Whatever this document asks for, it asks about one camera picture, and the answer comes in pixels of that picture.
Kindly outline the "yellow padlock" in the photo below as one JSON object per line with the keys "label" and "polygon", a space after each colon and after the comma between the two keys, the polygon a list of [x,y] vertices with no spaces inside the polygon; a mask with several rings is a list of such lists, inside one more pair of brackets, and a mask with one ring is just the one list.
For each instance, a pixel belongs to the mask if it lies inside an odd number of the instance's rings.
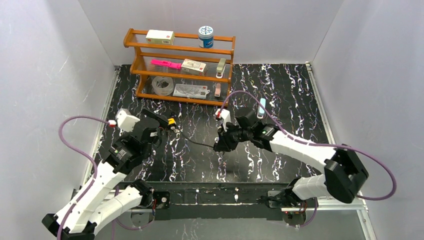
{"label": "yellow padlock", "polygon": [[170,130],[172,130],[172,131],[175,131],[175,130],[177,129],[177,124],[176,124],[176,121],[175,121],[174,115],[171,115],[171,116],[168,118],[168,128],[169,128]]}

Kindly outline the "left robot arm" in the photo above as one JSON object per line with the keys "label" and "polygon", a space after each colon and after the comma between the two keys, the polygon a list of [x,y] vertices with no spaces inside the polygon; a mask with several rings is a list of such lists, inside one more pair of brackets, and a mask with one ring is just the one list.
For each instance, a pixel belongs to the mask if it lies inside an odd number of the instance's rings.
{"label": "left robot arm", "polygon": [[124,133],[112,144],[106,159],[92,164],[93,174],[70,202],[41,220],[58,240],[93,240],[102,228],[135,207],[156,213],[161,201],[154,197],[154,188],[142,179],[106,199],[135,167],[152,156],[154,146],[161,144],[163,131],[169,126],[165,116],[148,109],[142,109],[141,115],[139,118],[122,108],[114,119],[89,117]]}

